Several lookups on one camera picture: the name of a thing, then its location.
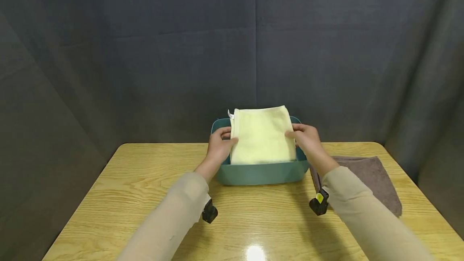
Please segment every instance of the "table surface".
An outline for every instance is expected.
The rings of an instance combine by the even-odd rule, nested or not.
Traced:
[[[324,143],[332,155],[378,156],[403,204],[402,221],[438,260],[464,260],[464,242],[398,166],[374,142]],[[115,260],[169,187],[203,159],[207,144],[124,144],[58,236],[44,260]],[[219,210],[200,220],[173,260],[366,260],[332,210],[316,216],[311,174],[290,184],[223,186],[210,196]]]

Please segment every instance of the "teal basket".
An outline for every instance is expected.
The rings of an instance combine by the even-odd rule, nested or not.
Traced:
[[[301,123],[290,116],[291,123]],[[229,118],[214,121],[211,133],[221,127],[231,126]],[[303,151],[296,147],[296,161],[272,164],[231,165],[230,155],[219,167],[216,179],[226,185],[283,184],[302,180],[308,171],[309,163]]]

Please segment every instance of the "brown towel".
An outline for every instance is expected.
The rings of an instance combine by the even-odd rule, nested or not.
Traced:
[[[395,216],[401,215],[402,206],[395,187],[378,157],[333,157],[340,166],[348,167],[361,181],[370,188],[373,195],[382,202]],[[319,191],[320,177],[311,167],[314,188]]]

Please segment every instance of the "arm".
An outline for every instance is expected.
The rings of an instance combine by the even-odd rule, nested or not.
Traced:
[[[208,183],[227,158],[238,139],[230,137],[231,127],[220,128],[209,140],[204,161],[186,173],[148,215],[119,255],[119,261],[171,260],[189,229],[209,201]]]
[[[328,202],[347,225],[371,261],[433,260],[415,235],[346,167],[340,167],[321,145],[314,127],[294,124],[296,139],[323,178]]]

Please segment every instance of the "beige sleeve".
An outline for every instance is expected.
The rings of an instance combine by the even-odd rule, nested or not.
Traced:
[[[323,188],[370,261],[433,260],[406,225],[346,167],[327,173]]]
[[[195,172],[186,173],[140,225],[117,260],[171,260],[209,199],[205,179]]]

